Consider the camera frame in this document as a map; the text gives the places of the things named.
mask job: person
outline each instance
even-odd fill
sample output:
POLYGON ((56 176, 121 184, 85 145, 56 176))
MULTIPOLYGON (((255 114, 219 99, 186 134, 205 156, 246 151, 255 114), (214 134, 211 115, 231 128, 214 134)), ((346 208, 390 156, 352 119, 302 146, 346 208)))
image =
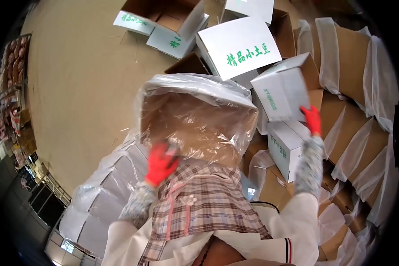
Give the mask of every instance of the person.
POLYGON ((245 199, 239 169, 179 165, 158 143, 145 181, 109 227, 102 265, 314 265, 323 141, 319 111, 300 109, 311 138, 279 214, 245 199))

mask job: pink plaid fabric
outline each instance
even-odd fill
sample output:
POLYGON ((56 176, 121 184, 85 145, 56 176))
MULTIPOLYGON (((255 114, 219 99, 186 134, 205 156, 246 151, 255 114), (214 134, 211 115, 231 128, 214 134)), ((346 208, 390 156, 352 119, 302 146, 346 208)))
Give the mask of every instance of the pink plaid fabric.
POLYGON ((151 237, 138 265, 159 260, 166 241, 200 232, 229 230, 271 239, 241 192, 239 170, 180 166, 160 187, 151 237))

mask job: white coat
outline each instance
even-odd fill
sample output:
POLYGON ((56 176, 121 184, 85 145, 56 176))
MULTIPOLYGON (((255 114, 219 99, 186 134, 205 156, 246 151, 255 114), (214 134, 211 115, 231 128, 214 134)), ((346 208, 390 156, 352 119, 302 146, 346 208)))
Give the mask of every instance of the white coat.
MULTIPOLYGON (((218 230, 180 237, 166 243, 160 261, 150 266, 190 266, 209 238, 215 235, 244 258, 262 259, 297 266, 312 266, 319 255, 317 244, 318 201, 309 193, 294 196, 278 214, 276 209, 253 207, 273 239, 261 240, 258 233, 218 230)), ((137 265, 149 241, 152 219, 138 230, 128 221, 109 226, 102 265, 137 265)))

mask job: work glove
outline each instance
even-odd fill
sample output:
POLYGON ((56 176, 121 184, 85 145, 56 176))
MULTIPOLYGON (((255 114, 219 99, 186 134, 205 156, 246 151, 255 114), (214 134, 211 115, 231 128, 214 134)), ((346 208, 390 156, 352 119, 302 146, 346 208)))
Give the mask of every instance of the work glove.
POLYGON ((167 142, 155 143, 149 154, 149 169, 145 182, 154 188, 158 187, 178 165, 177 149, 170 147, 167 142))
POLYGON ((321 115, 314 106, 310 110, 300 107, 300 111, 306 116, 306 123, 312 136, 321 136, 321 115))

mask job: concrete floor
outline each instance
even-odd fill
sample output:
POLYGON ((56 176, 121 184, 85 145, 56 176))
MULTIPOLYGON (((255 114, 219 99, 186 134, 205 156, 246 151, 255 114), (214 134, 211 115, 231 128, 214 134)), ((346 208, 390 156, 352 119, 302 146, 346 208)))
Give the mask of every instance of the concrete floor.
MULTIPOLYGON (((224 0, 205 2, 215 25, 224 0)), ((25 100, 37 154, 69 194, 134 126, 141 85, 177 61, 147 46, 146 36, 112 25, 124 3, 41 0, 22 28, 32 33, 25 100)), ((275 0, 274 7, 290 13, 293 29, 299 18, 313 22, 315 11, 295 5, 275 0)))

